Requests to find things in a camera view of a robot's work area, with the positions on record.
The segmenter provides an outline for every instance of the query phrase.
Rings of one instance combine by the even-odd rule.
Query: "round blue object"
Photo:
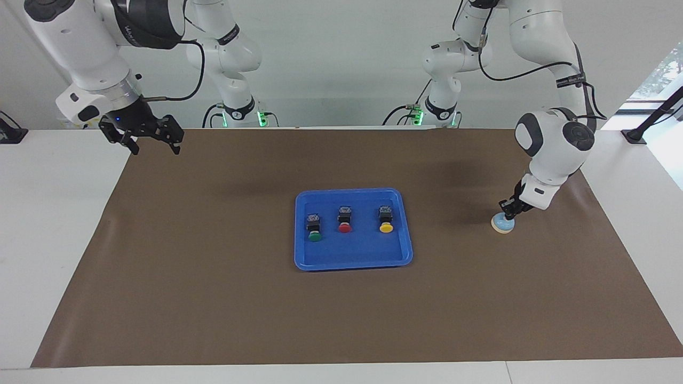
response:
[[[507,234],[514,229],[514,219],[508,220],[505,218],[505,213],[500,212],[491,219],[491,225],[496,231]]]

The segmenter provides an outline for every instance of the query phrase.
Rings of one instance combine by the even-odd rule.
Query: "black stand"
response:
[[[0,144],[19,144],[28,132],[28,129],[12,128],[5,120],[0,119]]]
[[[649,127],[651,127],[654,123],[657,122],[668,110],[670,110],[674,105],[678,104],[679,101],[683,99],[683,87],[678,88],[678,91],[674,92],[671,97],[664,102],[664,104],[661,105],[661,107],[657,108],[655,112],[652,112],[652,115],[650,115],[638,128],[632,129],[632,130],[622,130],[622,134],[626,138],[626,141],[628,141],[631,144],[647,144],[645,140],[643,140],[643,134],[645,134],[645,131],[648,130]]]

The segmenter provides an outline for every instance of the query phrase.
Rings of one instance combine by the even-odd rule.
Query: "tree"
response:
[[[660,94],[667,85],[683,72],[683,42],[678,43],[664,61],[636,90],[631,99],[643,100],[653,98]]]

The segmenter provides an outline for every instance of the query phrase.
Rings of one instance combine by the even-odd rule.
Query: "red button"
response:
[[[349,233],[351,232],[351,225],[349,223],[341,223],[339,225],[339,231],[341,233]]]

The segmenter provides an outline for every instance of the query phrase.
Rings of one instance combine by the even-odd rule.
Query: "green led light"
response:
[[[460,122],[461,122],[461,121],[462,121],[462,113],[460,113],[460,112],[455,112],[455,113],[453,114],[453,120],[451,121],[451,126],[457,126],[458,128],[460,128]]]
[[[416,110],[416,112],[417,115],[415,116],[415,119],[413,119],[413,125],[422,125],[422,120],[425,118],[425,113],[420,109]]]
[[[268,117],[261,111],[258,111],[258,122],[261,126],[268,125]]]

